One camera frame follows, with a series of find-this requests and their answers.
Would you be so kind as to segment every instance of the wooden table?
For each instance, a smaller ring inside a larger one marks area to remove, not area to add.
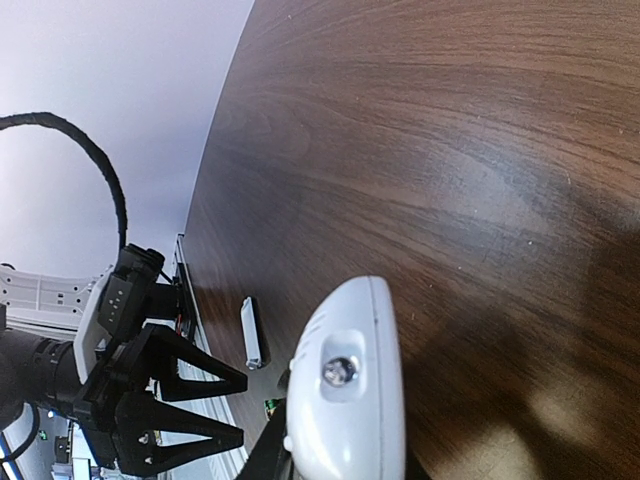
[[[435,479],[640,478],[640,4],[256,0],[185,251],[251,447],[315,307],[391,285]]]

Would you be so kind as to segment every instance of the wood grain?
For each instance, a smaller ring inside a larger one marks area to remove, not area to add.
[[[185,251],[262,402],[324,296],[391,285],[434,479],[640,477],[640,4],[256,0]]]

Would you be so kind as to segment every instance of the silver screw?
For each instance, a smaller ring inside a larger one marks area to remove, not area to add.
[[[342,387],[356,378],[356,365],[348,358],[338,357],[329,360],[323,368],[324,379],[334,387]]]

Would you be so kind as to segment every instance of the white wall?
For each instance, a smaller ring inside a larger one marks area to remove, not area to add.
[[[169,256],[252,3],[0,0],[0,115],[82,128],[121,178],[129,239]],[[19,270],[88,276],[115,258],[107,186],[57,132],[0,132],[0,212],[0,261]]]

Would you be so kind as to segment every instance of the brown wood surface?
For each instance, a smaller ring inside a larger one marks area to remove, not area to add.
[[[391,285],[435,479],[640,478],[640,3],[256,0],[185,251],[262,402],[342,281]]]

